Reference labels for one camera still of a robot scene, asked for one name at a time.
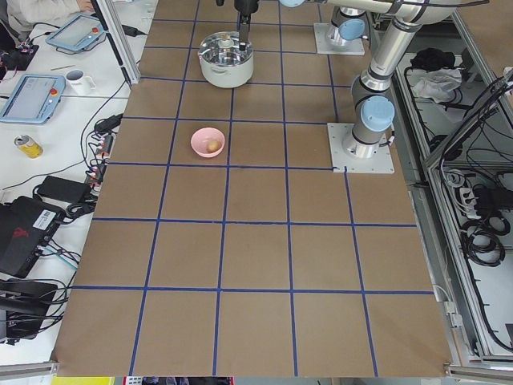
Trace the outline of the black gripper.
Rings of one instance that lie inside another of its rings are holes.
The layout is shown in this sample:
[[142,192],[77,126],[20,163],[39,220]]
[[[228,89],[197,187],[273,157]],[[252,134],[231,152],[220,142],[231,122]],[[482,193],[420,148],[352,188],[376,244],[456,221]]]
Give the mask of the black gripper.
[[258,0],[235,0],[234,6],[239,14],[239,48],[246,51],[249,35],[249,15],[258,11]]

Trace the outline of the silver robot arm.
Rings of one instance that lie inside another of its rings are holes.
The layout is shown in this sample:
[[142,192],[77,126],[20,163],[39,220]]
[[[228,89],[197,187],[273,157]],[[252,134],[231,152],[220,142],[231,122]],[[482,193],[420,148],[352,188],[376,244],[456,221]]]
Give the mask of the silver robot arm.
[[351,88],[356,123],[341,144],[353,158],[369,159],[380,147],[385,131],[393,122],[394,105],[386,98],[392,75],[414,35],[424,25],[441,22],[461,1],[332,1],[345,17],[350,12],[387,14],[392,20],[374,52],[369,66]]
[[[252,14],[258,11],[258,1],[235,0],[233,2],[238,12],[239,48],[246,51],[249,45],[249,31]],[[344,41],[353,41],[364,35],[366,24],[361,19],[364,10],[336,6],[333,9],[331,24],[326,32],[329,43],[341,45]]]

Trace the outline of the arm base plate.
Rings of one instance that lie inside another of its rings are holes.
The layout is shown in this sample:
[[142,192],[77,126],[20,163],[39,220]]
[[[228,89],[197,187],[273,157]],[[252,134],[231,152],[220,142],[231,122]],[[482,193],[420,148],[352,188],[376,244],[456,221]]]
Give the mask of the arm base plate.
[[322,55],[364,55],[362,38],[343,39],[331,23],[313,24],[317,53]]
[[394,164],[386,134],[376,144],[362,144],[353,137],[353,124],[328,123],[332,170],[356,174],[393,174]]

